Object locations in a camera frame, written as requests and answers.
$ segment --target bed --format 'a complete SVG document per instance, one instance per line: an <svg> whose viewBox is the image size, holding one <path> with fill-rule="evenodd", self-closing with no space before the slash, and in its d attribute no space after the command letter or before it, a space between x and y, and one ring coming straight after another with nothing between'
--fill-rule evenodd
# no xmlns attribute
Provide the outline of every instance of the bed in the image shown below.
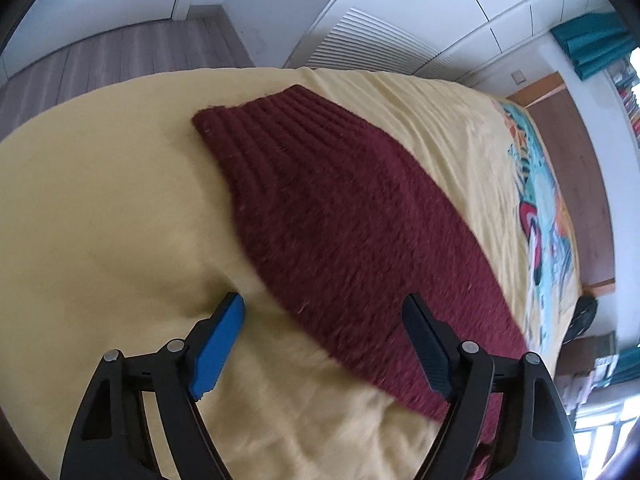
<svg viewBox="0 0 640 480"><path fill-rule="evenodd" d="M49 478L103 352L155 351L228 290L245 299L245 326L198 406L234 478L400 480L422 463L438 423L350 373L278 303L243 251L227 181L191 124L201 108L293 85L382 129L417 161L553 374L579 268L571 219L523 108L388 73L147 76L52 108L0 144L0 406ZM158 414L148 416L162 473L177 478Z"/></svg>

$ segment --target colorful printed pattern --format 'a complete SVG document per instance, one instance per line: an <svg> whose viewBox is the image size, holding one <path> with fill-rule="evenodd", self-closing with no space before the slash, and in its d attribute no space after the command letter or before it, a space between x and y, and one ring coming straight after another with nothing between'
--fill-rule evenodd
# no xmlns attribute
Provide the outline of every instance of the colorful printed pattern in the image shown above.
<svg viewBox="0 0 640 480"><path fill-rule="evenodd" d="M557 323L553 306L562 300L566 280L574 269L571 238L558 184L535 127L518 106L495 105L513 139L509 155L515 166L520 198L518 222L529 246L525 340L529 349L543 352L551 336L549 332Z"/></svg>

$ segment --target curtain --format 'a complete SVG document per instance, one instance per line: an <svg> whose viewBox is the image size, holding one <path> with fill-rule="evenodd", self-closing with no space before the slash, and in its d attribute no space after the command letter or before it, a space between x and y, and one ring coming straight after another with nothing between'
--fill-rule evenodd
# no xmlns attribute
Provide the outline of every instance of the curtain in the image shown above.
<svg viewBox="0 0 640 480"><path fill-rule="evenodd" d="M609 385L626 383L640 378L640 348L630 348L620 352L618 364L613 370Z"/></svg>
<svg viewBox="0 0 640 480"><path fill-rule="evenodd" d="M636 42L615 12L589 13L551 29L581 80L635 49Z"/></svg>

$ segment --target gray wood flooring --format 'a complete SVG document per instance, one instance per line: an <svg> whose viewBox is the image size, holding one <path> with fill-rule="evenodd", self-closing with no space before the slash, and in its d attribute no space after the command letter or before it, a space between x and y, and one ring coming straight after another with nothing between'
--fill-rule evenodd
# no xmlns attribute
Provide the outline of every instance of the gray wood flooring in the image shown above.
<svg viewBox="0 0 640 480"><path fill-rule="evenodd" d="M194 68L253 66L222 11L211 18L140 23L78 41L0 88L0 140L37 114L96 88Z"/></svg>

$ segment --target maroon sweater sleeve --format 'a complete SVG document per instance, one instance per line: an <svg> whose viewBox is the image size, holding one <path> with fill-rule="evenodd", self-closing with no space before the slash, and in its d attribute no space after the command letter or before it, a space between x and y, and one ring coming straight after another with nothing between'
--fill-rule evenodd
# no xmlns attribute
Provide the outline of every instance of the maroon sweater sleeve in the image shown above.
<svg viewBox="0 0 640 480"><path fill-rule="evenodd" d="M193 124L229 183L246 254L329 354L404 406L442 420L400 319L419 292L462 339L526 346L476 238L395 140L302 86ZM493 433L499 405L488 412Z"/></svg>

